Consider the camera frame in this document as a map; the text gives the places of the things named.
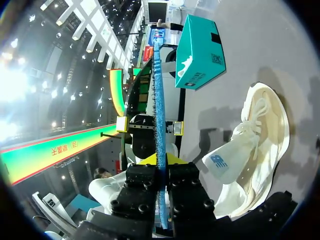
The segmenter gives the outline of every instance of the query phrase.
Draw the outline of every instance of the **screw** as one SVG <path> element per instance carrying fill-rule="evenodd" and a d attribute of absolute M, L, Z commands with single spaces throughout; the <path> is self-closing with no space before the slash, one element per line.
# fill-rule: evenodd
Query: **screw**
<path fill-rule="evenodd" d="M 151 185 L 152 185 L 151 181 L 144 181 L 143 182 L 143 186 L 144 186 L 145 189 L 148 189 Z"/>
<path fill-rule="evenodd" d="M 180 182 L 177 181 L 177 180 L 175 180 L 175 181 L 172 182 L 172 186 L 173 186 L 173 187 L 177 187 L 179 184 L 180 184 Z"/>
<path fill-rule="evenodd" d="M 140 213 L 144 214 L 148 211 L 149 206 L 147 204 L 140 204 L 138 209 Z"/>
<path fill-rule="evenodd" d="M 196 178 L 196 179 L 193 179 L 191 181 L 191 183 L 192 183 L 192 185 L 196 186 L 196 185 L 198 185 L 200 183 L 200 180 L 198 178 Z"/>
<path fill-rule="evenodd" d="M 114 210 L 114 209 L 117 209 L 118 207 L 120 206 L 120 202 L 118 200 L 112 200 L 111 201 L 111 208 Z"/>
<path fill-rule="evenodd" d="M 176 214 L 179 214 L 179 213 L 182 212 L 183 208 L 184 208 L 183 205 L 178 204 L 178 205 L 175 205 L 175 206 L 173 207 L 173 211 L 174 211 Z"/>
<path fill-rule="evenodd" d="M 130 188 L 131 182 L 130 182 L 129 180 L 125 180 L 125 181 L 124 181 L 124 186 L 125 186 L 126 188 Z"/>
<path fill-rule="evenodd" d="M 214 209 L 215 208 L 215 202 L 212 199 L 205 200 L 203 205 L 206 209 Z"/>

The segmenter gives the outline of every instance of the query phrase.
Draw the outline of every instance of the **person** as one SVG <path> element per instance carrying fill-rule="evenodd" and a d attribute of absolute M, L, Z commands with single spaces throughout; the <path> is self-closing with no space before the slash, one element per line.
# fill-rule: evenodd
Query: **person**
<path fill-rule="evenodd" d="M 162 22 L 161 19 L 158 20 L 156 24 L 150 26 L 151 29 L 170 29 L 176 31 L 182 31 L 184 29 L 183 25 L 172 23 L 172 22 Z"/>
<path fill-rule="evenodd" d="M 110 177 L 112 177 L 112 174 L 103 167 L 98 167 L 97 169 L 94 170 L 94 173 L 93 173 L 94 179 L 107 179 Z"/>

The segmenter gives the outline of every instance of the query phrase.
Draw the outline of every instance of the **shoe lace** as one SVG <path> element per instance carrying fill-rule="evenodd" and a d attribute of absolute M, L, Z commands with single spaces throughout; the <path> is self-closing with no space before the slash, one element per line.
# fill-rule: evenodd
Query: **shoe lace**
<path fill-rule="evenodd" d="M 269 104 L 265 98 L 260 98 L 253 107 L 251 114 L 251 119 L 244 117 L 242 123 L 235 127 L 231 140 L 238 135 L 246 135 L 248 140 L 252 143 L 254 147 L 253 160 L 257 158 L 258 146 L 261 133 L 261 121 L 258 121 L 259 117 L 264 116 L 269 110 Z"/>

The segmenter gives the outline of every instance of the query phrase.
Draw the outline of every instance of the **new balance logo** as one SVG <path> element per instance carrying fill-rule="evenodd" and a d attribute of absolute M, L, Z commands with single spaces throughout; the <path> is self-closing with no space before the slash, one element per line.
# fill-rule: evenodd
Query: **new balance logo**
<path fill-rule="evenodd" d="M 211 156 L 210 158 L 215 163 L 217 168 L 228 167 L 228 165 L 225 163 L 225 161 L 219 155 L 214 155 L 214 156 Z"/>

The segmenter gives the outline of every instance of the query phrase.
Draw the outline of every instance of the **computer monitor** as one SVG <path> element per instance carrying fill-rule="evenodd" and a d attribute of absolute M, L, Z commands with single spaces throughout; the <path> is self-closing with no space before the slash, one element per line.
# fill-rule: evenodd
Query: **computer monitor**
<path fill-rule="evenodd" d="M 158 19 L 166 22 L 168 2 L 165 0 L 145 0 L 143 2 L 146 24 L 154 24 Z"/>

